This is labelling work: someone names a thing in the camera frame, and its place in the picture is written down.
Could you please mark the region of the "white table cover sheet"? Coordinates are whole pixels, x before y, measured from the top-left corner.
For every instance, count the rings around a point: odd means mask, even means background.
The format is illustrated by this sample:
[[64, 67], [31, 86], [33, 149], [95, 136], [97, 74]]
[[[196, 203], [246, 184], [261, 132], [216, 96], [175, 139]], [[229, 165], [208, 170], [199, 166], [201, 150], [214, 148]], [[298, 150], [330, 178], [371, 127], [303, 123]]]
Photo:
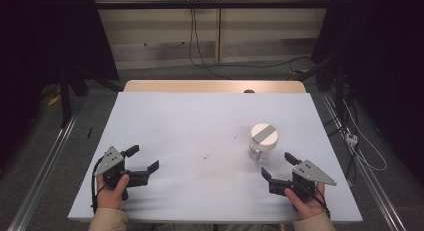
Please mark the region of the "white table cover sheet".
[[[249, 155], [250, 131], [274, 126], [279, 139], [264, 161]], [[284, 154], [311, 160], [336, 186], [325, 189], [331, 219], [359, 222], [357, 204], [311, 96], [299, 94], [149, 93], [118, 95], [94, 156], [110, 146], [138, 145], [126, 161], [142, 170], [159, 161], [124, 209], [134, 221], [159, 223], [284, 223], [297, 217], [287, 198], [271, 194], [261, 176], [287, 180]]]

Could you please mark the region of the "black horizontal frame bar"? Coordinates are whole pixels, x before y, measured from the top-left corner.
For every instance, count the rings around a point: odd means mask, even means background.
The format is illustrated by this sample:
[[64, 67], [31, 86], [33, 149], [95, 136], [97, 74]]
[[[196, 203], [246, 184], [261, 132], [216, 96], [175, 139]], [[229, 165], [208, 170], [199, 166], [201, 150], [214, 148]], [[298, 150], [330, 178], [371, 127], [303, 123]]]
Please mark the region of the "black horizontal frame bar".
[[122, 1], [97, 2], [97, 9], [313, 9], [337, 6], [329, 0], [289, 0], [289, 1]]

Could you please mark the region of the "black curtain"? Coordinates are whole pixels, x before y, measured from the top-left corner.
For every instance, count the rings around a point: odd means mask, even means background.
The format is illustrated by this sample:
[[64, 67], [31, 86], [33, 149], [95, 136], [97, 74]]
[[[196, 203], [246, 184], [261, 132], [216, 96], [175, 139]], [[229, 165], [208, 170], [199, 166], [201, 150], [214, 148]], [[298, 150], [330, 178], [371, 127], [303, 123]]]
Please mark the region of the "black curtain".
[[424, 0], [332, 0], [311, 58], [340, 64], [395, 154], [424, 185]]
[[94, 0], [0, 0], [0, 167], [23, 140], [48, 84], [116, 80]]

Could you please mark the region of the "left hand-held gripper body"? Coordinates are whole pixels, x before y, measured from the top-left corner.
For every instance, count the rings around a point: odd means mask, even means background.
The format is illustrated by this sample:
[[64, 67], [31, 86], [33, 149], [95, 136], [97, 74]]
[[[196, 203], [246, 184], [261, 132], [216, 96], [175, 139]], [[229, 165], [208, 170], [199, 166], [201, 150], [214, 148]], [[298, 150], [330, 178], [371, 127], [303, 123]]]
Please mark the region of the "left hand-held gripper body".
[[148, 184], [149, 173], [145, 171], [130, 171], [125, 168], [125, 159], [114, 146], [110, 146], [104, 156], [99, 159], [95, 166], [94, 176], [102, 175], [107, 185], [116, 185], [120, 178], [127, 174], [129, 176], [130, 187], [145, 186]]

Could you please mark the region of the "person's right hand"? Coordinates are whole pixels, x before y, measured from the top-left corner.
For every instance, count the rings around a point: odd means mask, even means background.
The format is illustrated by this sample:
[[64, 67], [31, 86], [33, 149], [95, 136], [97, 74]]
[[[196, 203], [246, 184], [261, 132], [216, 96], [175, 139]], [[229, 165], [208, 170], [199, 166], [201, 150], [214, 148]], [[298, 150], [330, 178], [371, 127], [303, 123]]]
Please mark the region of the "person's right hand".
[[301, 220], [321, 213], [325, 213], [328, 216], [327, 205], [324, 196], [325, 185], [323, 183], [316, 184], [313, 197], [307, 201], [302, 201], [291, 189], [285, 189], [284, 193], [292, 205], [297, 209], [299, 218]]

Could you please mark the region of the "aluminium floor rail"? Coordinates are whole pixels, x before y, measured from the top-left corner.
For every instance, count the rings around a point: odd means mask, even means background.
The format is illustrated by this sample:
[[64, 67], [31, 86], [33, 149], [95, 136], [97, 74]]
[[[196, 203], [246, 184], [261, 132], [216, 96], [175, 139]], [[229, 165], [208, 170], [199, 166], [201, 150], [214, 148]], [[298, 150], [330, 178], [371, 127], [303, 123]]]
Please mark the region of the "aluminium floor rail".
[[386, 159], [381, 154], [380, 150], [363, 134], [361, 129], [358, 127], [354, 115], [349, 109], [349, 106], [345, 101], [342, 101], [341, 107], [347, 110], [349, 120], [353, 123], [353, 130], [357, 131], [359, 137], [374, 149], [377, 155], [382, 159], [384, 166], [382, 168], [377, 168], [374, 165], [371, 165], [364, 156], [362, 150], [359, 148], [358, 144], [356, 146], [348, 145], [345, 141], [345, 134], [351, 133], [351, 129], [347, 125], [342, 125], [340, 117], [336, 114], [336, 103], [331, 95], [321, 93], [321, 97], [333, 119], [333, 122], [339, 129], [339, 133], [343, 138], [344, 143], [347, 145], [349, 153], [354, 156], [357, 170], [361, 173], [365, 183], [367, 184], [367, 187], [370, 190], [371, 195], [375, 200], [376, 205], [378, 206], [386, 223], [388, 224], [389, 229], [391, 231], [407, 231], [407, 228], [404, 225], [397, 209], [375, 175], [375, 172], [382, 172], [387, 169], [388, 165]]
[[74, 128], [78, 115], [71, 116], [66, 125], [60, 129], [58, 136], [43, 163], [41, 170], [31, 185], [7, 231], [26, 231], [29, 221], [42, 197], [47, 182], [56, 166], [66, 142]]

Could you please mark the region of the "light wooden table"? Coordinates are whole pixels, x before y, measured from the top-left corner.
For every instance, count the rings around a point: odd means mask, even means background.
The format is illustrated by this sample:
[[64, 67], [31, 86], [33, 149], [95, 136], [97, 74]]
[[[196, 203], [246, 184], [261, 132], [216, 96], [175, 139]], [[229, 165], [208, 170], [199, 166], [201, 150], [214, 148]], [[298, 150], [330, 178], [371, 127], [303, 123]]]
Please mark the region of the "light wooden table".
[[299, 81], [254, 80], [130, 80], [125, 92], [222, 92], [243, 93], [252, 89], [255, 93], [305, 93]]

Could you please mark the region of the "person's left hand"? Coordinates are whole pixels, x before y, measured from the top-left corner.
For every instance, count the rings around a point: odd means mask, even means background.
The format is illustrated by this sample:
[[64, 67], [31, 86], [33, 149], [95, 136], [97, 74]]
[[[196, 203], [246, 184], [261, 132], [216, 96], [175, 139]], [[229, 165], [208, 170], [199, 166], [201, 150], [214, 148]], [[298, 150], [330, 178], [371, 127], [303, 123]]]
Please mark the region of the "person's left hand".
[[120, 210], [122, 208], [122, 194], [127, 188], [129, 176], [123, 175], [115, 188], [110, 187], [104, 181], [102, 175], [97, 177], [97, 203], [99, 208]]

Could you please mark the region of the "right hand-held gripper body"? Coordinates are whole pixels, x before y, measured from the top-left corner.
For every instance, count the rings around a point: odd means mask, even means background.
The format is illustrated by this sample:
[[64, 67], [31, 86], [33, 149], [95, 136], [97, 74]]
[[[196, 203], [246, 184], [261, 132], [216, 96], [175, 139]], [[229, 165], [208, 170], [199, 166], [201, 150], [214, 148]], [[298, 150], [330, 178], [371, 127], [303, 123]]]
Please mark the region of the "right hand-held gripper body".
[[268, 186], [271, 194], [284, 196], [284, 191], [290, 189], [302, 201], [306, 201], [314, 195], [316, 183], [337, 185], [336, 180], [310, 160], [288, 159], [288, 162], [293, 165], [291, 180], [274, 179], [271, 175], [268, 175]]

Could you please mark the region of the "black metal stand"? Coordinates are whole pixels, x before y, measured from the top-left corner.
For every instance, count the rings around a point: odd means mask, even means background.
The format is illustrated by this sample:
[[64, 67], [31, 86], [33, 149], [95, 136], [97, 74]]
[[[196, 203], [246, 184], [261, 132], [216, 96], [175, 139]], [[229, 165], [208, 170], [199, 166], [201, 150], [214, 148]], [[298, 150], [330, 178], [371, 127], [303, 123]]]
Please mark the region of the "black metal stand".
[[62, 124], [65, 128], [72, 116], [69, 88], [77, 96], [86, 96], [89, 89], [84, 81], [84, 73], [79, 67], [64, 68], [60, 72], [60, 96], [62, 98]]

